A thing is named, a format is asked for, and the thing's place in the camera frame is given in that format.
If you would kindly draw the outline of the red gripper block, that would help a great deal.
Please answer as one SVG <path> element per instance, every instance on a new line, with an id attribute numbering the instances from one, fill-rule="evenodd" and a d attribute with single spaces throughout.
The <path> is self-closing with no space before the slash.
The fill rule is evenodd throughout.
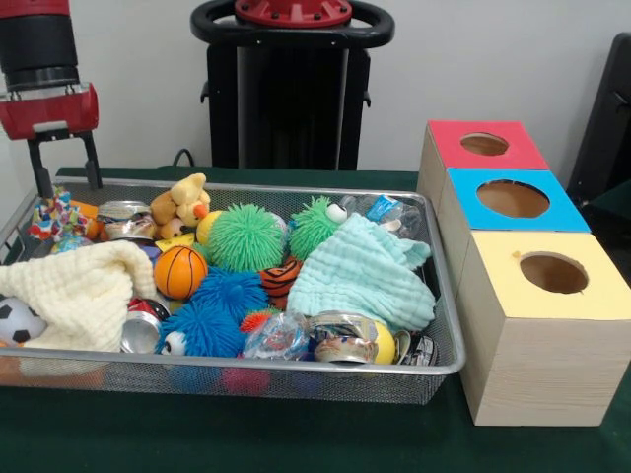
<path id="1" fill-rule="evenodd" d="M 54 195 L 48 169 L 41 160 L 39 141 L 35 139 L 37 133 L 47 131 L 83 132 L 88 182 L 93 190 L 103 187 L 93 133 L 85 132 L 99 124 L 98 96 L 92 84 L 2 93 L 1 123 L 11 140 L 29 139 L 30 160 L 41 198 L 50 199 Z"/>

